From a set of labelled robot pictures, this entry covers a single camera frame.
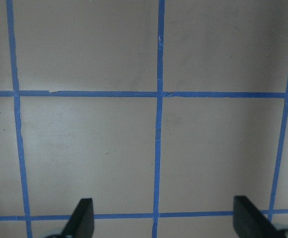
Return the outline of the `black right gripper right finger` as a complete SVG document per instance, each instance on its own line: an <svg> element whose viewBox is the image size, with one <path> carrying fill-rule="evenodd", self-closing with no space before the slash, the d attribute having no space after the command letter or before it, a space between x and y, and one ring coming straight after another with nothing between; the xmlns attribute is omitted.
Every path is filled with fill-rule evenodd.
<svg viewBox="0 0 288 238"><path fill-rule="evenodd" d="M239 238L285 238L246 196L233 198L233 228Z"/></svg>

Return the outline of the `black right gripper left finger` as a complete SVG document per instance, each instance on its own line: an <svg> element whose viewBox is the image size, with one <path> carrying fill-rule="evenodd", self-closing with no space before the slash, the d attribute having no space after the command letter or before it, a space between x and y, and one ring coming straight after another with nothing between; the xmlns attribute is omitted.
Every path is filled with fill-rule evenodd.
<svg viewBox="0 0 288 238"><path fill-rule="evenodd" d="M82 198L60 233L61 238L91 238L95 229L92 198Z"/></svg>

